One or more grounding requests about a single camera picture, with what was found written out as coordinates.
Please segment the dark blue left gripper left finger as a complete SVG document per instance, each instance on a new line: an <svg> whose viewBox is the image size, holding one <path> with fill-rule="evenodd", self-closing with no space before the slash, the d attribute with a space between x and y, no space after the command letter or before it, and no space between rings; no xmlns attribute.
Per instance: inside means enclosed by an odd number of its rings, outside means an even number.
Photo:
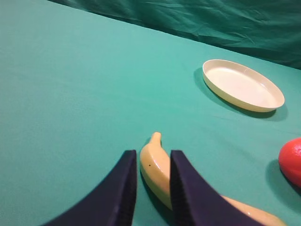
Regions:
<svg viewBox="0 0 301 226"><path fill-rule="evenodd" d="M130 226L136 197L137 154L136 150L127 150L85 198L45 225Z"/></svg>

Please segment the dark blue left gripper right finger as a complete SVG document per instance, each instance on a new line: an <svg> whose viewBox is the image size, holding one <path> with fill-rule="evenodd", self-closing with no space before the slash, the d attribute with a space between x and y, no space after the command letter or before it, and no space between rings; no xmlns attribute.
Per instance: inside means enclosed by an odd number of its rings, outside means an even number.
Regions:
<svg viewBox="0 0 301 226"><path fill-rule="evenodd" d="M170 196L177 226L261 225L223 199L181 150L171 151Z"/></svg>

